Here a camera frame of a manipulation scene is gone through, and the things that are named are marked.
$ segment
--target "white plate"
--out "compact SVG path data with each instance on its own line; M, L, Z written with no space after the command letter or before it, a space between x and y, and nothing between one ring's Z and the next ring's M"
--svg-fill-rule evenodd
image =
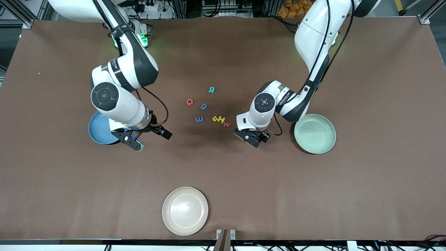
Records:
M164 224L174 234L195 234L204 226L207 215L206 198L195 188L175 189L163 204Z

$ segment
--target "brown table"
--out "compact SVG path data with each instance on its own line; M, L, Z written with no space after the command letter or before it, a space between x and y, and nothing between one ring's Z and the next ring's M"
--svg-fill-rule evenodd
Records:
M63 21L23 31L0 90L0 238L200 239L228 228L240 239L410 240L446 232L446 70L416 18L355 20L309 109L336 127L336 145L323 155L298 149L282 118L284 135L260 149L233 135L235 116L263 83L297 91L308 75L293 35L271 19L159 21L149 51L160 74L150 89L169 107L173 137L144 134L141 153L94 143L90 72L117 56L107 33ZM212 121L219 115L230 128ZM164 199L181 186L201 190L210 206L206 225L187 237L161 218Z

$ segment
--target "floor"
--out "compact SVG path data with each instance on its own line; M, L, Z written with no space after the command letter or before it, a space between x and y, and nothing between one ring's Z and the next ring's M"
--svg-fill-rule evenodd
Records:
M401 0L403 7L409 6L414 0ZM423 0L407 11L407 16L416 16L423 13L434 0ZM398 9L396 8L394 0L382 0L380 5L369 14L370 17L397 17ZM430 19L430 28L437 42L439 53L442 58L446 58L446 7L441 8ZM21 29L0 29L0 65L8 68L14 50L17 46ZM4 76L0 72L0 86L1 80Z

